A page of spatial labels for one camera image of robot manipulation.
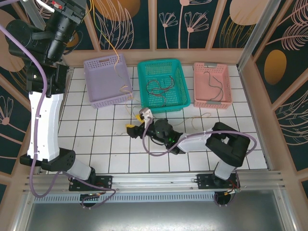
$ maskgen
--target purple basket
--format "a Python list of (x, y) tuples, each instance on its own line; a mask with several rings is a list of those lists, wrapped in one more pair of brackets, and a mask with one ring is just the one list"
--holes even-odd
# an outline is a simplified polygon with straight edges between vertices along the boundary
[[(125, 59), (123, 54), (119, 57), (117, 64), (116, 55), (86, 60), (83, 63), (89, 100), (94, 108), (131, 100), (131, 94), (127, 91), (132, 92), (132, 86)], [(123, 80), (128, 87), (123, 88), (124, 92), (121, 92), (120, 89), (124, 86)]]

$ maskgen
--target black mounting plate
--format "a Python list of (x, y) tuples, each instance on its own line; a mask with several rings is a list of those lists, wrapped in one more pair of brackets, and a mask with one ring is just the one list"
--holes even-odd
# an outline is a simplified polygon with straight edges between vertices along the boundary
[[(232, 183), (230, 181), (225, 181), (224, 184), (217, 186), (212, 179), (213, 173), (208, 174), (198, 174), (195, 182), (198, 184), (198, 189), (232, 189)], [(236, 174), (231, 173), (229, 180), (231, 180), (235, 185), (237, 185)]]
[[(98, 187), (108, 188), (110, 189), (112, 187), (112, 176), (96, 176), (95, 177), (95, 184)], [(69, 191), (71, 192), (78, 192), (78, 191), (103, 191), (99, 189), (95, 189), (92, 187), (89, 187), (77, 180), (70, 179), (69, 182)]]

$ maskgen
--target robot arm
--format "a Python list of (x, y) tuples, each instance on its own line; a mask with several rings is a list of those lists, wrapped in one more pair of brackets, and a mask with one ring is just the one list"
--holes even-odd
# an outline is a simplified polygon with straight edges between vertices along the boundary
[[(75, 152), (59, 148), (58, 121), (60, 105), (65, 92), (68, 67), (58, 62), (73, 38), (76, 27), (82, 22), (86, 11), (86, 0), (53, 1), (53, 14), (44, 30), (21, 20), (11, 21), (6, 29), (39, 61), (47, 76), (48, 88), (40, 110), (38, 126), (38, 158), (36, 166), (48, 171), (66, 171), (82, 180), (92, 179), (93, 168), (75, 158)], [(43, 80), (33, 62), (9, 38), (9, 52), (23, 59), (26, 66), (26, 89), (31, 102), (31, 140), (27, 154), (20, 163), (30, 166), (34, 157), (34, 121)]]
[[(142, 124), (140, 126), (127, 125), (129, 136), (132, 138), (142, 138), (145, 127), (147, 123), (149, 123), (148, 118), (153, 118), (150, 109), (142, 109), (138, 116)], [(228, 180), (231, 173), (243, 164), (250, 143), (250, 139), (245, 136), (227, 133), (201, 133), (197, 136), (190, 136), (189, 134), (174, 131), (167, 119), (159, 119), (155, 122), (153, 120), (151, 121), (152, 123), (147, 129), (146, 135), (153, 140), (163, 143), (168, 150), (172, 148), (175, 143), (182, 140), (182, 138), (188, 137), (180, 141), (176, 147), (170, 150), (173, 154), (205, 151), (206, 149), (213, 151), (220, 158), (212, 176), (217, 186)], [(211, 131), (232, 132), (236, 130), (221, 122), (217, 122)]]

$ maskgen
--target plastic basket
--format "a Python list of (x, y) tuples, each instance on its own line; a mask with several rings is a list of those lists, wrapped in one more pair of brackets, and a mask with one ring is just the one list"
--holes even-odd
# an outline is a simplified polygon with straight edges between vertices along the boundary
[(132, 86), (130, 83), (125, 59), (119, 55), (110, 55), (101, 58), (86, 60), (84, 65), (89, 100), (94, 108), (122, 103), (131, 100)]
[[(179, 60), (163, 59), (141, 62), (138, 64), (138, 75), (142, 108), (148, 107), (152, 113), (174, 112), (191, 103)], [(157, 80), (162, 88), (170, 86), (172, 81), (170, 76), (174, 79), (175, 85), (163, 93), (166, 100), (147, 92), (146, 86), (151, 80)], [(157, 86), (157, 82), (153, 81), (148, 87), (152, 89)]]
[[(218, 95), (220, 89), (212, 86), (220, 86), (216, 82), (209, 86), (209, 72), (212, 77), (219, 80), (223, 87), (223, 97), (221, 100), (210, 100)], [(217, 64), (216, 67), (207, 67), (204, 63), (195, 63), (193, 66), (193, 83), (194, 83), (194, 106), (216, 109), (227, 109), (232, 104), (232, 93), (230, 86), (230, 77), (228, 66), (225, 64)]]

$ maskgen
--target teal basket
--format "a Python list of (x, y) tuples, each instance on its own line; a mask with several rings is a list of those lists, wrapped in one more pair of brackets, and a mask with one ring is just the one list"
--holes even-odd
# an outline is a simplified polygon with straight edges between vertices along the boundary
[[(178, 59), (162, 59), (145, 61), (138, 64), (138, 76), (142, 108), (148, 107), (152, 113), (175, 112), (191, 103), (181, 63)], [(170, 86), (172, 79), (175, 85), (163, 93), (163, 97), (151, 95), (146, 86), (151, 80), (157, 80), (162, 88)], [(148, 91), (158, 88), (158, 83), (153, 81), (148, 86)]]

